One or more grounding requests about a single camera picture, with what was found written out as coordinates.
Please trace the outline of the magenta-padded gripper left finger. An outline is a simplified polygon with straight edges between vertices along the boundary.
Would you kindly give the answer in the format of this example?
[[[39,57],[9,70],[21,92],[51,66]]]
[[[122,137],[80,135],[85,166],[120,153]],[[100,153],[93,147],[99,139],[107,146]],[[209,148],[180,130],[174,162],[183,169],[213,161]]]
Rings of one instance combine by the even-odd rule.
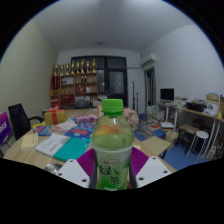
[[[95,151],[90,149],[77,160],[69,159],[56,175],[83,188],[95,189],[97,184]]]

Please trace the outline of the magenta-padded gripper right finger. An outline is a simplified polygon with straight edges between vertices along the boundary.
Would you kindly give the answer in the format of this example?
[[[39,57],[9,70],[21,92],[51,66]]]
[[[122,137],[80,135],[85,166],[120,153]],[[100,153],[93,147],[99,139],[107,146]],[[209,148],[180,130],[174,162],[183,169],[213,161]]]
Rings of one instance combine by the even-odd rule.
[[[157,156],[149,157],[139,149],[132,148],[129,167],[129,189],[144,187],[170,174],[171,171]]]

